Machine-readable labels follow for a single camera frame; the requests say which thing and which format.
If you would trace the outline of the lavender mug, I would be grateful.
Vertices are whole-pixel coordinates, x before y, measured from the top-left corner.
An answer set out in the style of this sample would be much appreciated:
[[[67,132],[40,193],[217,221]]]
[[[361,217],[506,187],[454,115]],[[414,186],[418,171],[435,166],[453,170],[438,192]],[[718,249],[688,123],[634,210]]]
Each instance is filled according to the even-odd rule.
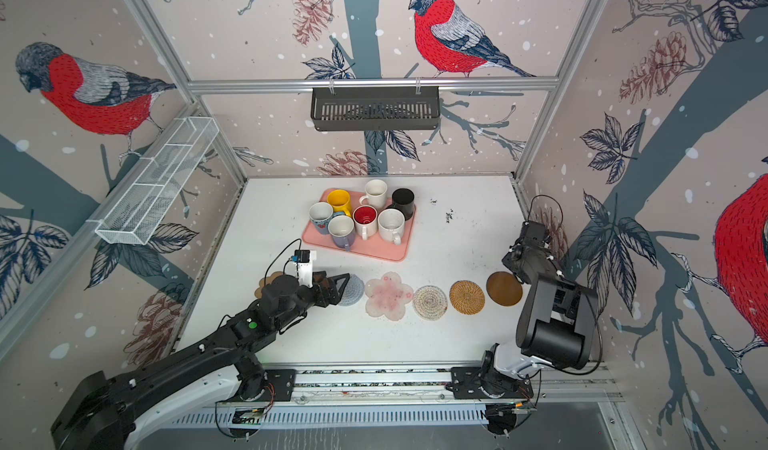
[[[356,238],[355,223],[352,218],[345,214],[335,216],[329,221],[327,228],[336,247],[345,251],[351,250]]]

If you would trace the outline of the dark wooden round coaster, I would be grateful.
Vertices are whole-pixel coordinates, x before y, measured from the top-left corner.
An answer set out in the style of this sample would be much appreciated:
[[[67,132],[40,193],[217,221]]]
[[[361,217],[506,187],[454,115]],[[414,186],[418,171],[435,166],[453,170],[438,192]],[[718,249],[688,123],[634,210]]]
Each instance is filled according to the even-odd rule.
[[[496,304],[511,307],[518,304],[524,295],[518,279],[509,272],[494,272],[486,281],[486,292]]]

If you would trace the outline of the pink flower shaped coaster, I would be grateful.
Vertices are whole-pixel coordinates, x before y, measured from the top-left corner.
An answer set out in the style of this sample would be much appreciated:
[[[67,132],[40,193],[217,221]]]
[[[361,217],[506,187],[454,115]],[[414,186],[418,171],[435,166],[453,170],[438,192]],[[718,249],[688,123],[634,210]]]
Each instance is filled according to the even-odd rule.
[[[365,283],[366,313],[373,318],[384,316],[390,321],[399,321],[405,316],[405,306],[412,301],[414,293],[397,273],[387,272]]]

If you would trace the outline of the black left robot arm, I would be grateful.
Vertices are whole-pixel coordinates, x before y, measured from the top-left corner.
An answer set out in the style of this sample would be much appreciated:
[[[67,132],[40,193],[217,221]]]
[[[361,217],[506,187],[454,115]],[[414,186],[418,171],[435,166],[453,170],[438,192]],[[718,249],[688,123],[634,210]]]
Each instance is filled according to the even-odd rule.
[[[172,421],[206,405],[253,400],[267,384],[257,358],[310,308],[338,304],[349,274],[312,274],[308,284],[280,275],[260,298],[198,342],[140,369],[84,378],[51,426],[57,449],[132,449]]]

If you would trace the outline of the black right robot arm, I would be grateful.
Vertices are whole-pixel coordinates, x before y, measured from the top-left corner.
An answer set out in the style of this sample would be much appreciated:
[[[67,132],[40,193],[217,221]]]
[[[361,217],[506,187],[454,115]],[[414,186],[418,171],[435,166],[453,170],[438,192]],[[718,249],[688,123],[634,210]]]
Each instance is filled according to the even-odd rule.
[[[597,324],[596,291],[567,279],[548,248],[541,223],[526,220],[502,259],[517,280],[529,286],[512,343],[484,354],[480,389],[491,398],[517,392],[543,367],[581,370],[591,355]]]

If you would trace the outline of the cork flower shaped coaster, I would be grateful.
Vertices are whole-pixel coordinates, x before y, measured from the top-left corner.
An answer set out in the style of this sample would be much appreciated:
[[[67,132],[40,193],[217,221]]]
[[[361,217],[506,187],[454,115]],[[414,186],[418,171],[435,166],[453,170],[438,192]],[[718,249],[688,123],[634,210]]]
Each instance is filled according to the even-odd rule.
[[[268,275],[267,277],[262,278],[259,281],[257,289],[254,291],[254,296],[256,299],[260,299],[262,297],[263,290],[266,286],[270,285],[276,278],[279,276],[282,276],[282,271],[276,271],[272,274]]]

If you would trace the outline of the multicolour zigzag woven coaster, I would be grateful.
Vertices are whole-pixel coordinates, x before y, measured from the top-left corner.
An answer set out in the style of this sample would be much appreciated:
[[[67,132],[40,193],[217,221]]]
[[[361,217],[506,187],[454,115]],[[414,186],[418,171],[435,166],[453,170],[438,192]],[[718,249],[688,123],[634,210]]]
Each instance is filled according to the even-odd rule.
[[[414,293],[412,305],[422,319],[437,321],[447,311],[448,297],[439,287],[426,285]]]

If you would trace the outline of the blue grey woven coaster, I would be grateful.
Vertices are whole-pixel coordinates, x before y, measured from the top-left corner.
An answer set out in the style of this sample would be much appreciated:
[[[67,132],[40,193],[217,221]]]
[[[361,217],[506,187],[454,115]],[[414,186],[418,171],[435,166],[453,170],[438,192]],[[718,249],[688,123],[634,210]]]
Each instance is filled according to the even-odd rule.
[[[364,282],[354,274],[336,280],[337,290],[340,294],[338,306],[352,306],[364,295]]]

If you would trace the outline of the rattan round woven coaster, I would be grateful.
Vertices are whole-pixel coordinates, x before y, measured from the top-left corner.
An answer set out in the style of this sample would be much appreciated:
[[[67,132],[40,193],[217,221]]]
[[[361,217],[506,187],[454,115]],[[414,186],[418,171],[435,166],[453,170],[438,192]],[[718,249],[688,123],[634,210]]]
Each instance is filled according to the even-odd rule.
[[[485,306],[485,294],[481,287],[468,280],[455,282],[449,292],[451,305],[463,315],[475,315]]]

